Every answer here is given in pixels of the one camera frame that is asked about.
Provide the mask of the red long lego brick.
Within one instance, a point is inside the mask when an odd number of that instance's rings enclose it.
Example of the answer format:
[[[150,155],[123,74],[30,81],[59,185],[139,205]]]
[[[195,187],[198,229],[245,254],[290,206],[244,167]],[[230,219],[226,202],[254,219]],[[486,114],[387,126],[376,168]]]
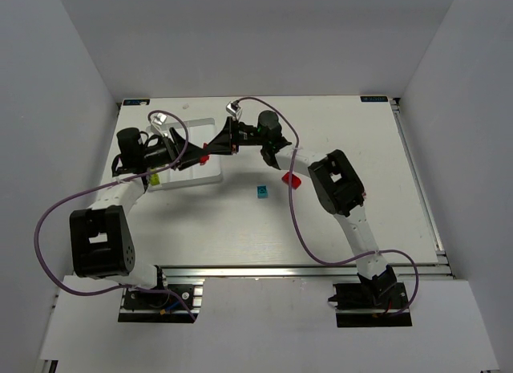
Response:
[[[203,144],[203,149],[206,149],[208,147],[207,143]],[[205,165],[210,158],[210,155],[205,155],[200,158],[200,165]]]

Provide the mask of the red sloped lego brick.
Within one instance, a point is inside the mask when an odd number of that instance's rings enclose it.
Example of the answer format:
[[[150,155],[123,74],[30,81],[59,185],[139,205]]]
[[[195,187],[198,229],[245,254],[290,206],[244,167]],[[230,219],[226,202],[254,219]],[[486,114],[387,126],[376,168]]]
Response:
[[[301,186],[301,178],[292,172],[286,172],[281,180],[283,183],[288,184],[292,189],[298,189]]]

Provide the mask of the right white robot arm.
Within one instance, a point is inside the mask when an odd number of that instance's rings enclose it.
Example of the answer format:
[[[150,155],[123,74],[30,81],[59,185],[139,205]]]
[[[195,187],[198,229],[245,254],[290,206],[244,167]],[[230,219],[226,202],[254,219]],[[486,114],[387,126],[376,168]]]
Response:
[[[318,154],[287,141],[274,111],[261,112],[257,126],[229,116],[204,149],[213,155],[233,155],[241,146],[259,146],[268,166],[298,172],[311,180],[321,207],[336,219],[347,238],[362,290],[376,306],[386,301],[397,278],[379,252],[366,218],[364,185],[345,153],[337,149]]]

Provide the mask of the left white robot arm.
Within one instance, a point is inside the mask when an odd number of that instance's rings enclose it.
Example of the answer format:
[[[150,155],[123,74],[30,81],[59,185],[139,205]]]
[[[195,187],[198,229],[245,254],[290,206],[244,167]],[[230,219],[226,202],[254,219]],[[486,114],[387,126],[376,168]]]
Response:
[[[136,257],[127,215],[146,193],[150,171],[186,169],[208,154],[174,128],[164,136],[149,136],[147,141],[143,134],[138,128],[116,134],[119,154],[113,160],[112,175],[130,179],[115,181],[90,207],[70,215],[73,268],[81,278],[108,279],[145,290],[165,287],[161,268]]]

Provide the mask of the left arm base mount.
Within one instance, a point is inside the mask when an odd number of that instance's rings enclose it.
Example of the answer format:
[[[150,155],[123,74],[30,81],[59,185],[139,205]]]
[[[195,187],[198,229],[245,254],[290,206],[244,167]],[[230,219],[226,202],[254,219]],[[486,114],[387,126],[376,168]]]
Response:
[[[200,312],[203,281],[165,276],[156,289],[174,294],[145,293],[139,290],[123,292],[118,322],[154,324],[193,324]]]

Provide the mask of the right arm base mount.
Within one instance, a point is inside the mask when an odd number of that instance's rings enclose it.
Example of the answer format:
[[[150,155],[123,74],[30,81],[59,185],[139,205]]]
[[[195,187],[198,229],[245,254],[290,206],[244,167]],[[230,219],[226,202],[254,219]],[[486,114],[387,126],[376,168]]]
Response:
[[[363,285],[338,283],[328,304],[335,309],[337,328],[392,328],[412,327],[408,309],[400,312],[408,303],[406,288],[398,282],[384,298],[377,302]]]

